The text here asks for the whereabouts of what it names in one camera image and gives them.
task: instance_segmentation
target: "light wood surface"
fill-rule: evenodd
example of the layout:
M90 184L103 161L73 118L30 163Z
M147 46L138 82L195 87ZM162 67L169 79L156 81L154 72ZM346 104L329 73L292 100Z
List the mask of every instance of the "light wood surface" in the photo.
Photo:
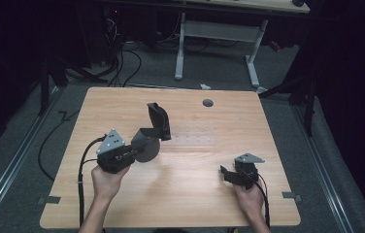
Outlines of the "light wood surface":
M203 106L204 99L214 105ZM141 127L152 127L147 103L169 116L172 140L161 142L158 156L135 162L124 177L105 219L105 227L208 227L249 225L238 207L222 165L234 171L234 158L246 152L265 159L256 164L268 186L272 225L297 225L290 187L258 95L250 91L92 87L83 102L50 196L44 228L78 228L77 174L86 146L115 128L128 145ZM96 158L95 145L87 159ZM92 201L90 171L83 167L85 212Z
M231 7L254 8L259 10L280 11L289 13L308 13L307 4L295 6L291 0L185 0L187 3L218 4Z

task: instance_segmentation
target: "gray carpet floor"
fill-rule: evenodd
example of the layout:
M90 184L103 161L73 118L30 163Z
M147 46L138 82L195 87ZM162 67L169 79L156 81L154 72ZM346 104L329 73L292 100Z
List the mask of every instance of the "gray carpet floor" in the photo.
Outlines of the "gray carpet floor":
M141 68L129 84L170 86L199 89L200 83L212 89L255 91L250 85L249 74L243 55L248 44L233 47L208 46L200 52L201 46L188 48L185 54L182 81L174 80L176 48L150 49L143 45L129 44L127 50L134 50L141 56ZM261 86L274 87L282 82L286 71L294 58L297 47L273 51L260 48L255 59L255 67ZM124 52L122 81L131 75L139 65L138 58L130 52ZM60 111L68 115L81 108L86 91L91 86L102 85L85 80L70 79L68 86L59 91L47 118L27 151L27 156L17 176L0 203L0 232L76 232L76 229L47 230L41 228L39 221L44 206L38 203L40 197L48 196L52 182L44 176L38 166L38 152L51 130L61 122ZM297 207L301 223L292 227L272 227L273 232L343 232L335 218L333 209L324 193L315 163L312 158L313 147L307 141L301 128L298 113L304 106L289 106L286 94L276 94L261 99L274 140L276 142L288 181L296 194L301 196ZM7 125L0 138L0 179L8 164L15 156L22 139L37 118L40 109L40 88L37 87ZM60 161L74 128L76 117L61 125L50 135L44 145L42 161L46 170L55 176ZM353 181L344 160L335 146L332 134L324 120L321 107L315 101L313 121L315 149L327 168L333 186L340 196L341 203L348 215L354 232L365 232L365 201ZM225 228L187 228L188 232L227 232ZM108 232L148 233L152 229L108 229ZM250 232L249 227L240 232Z

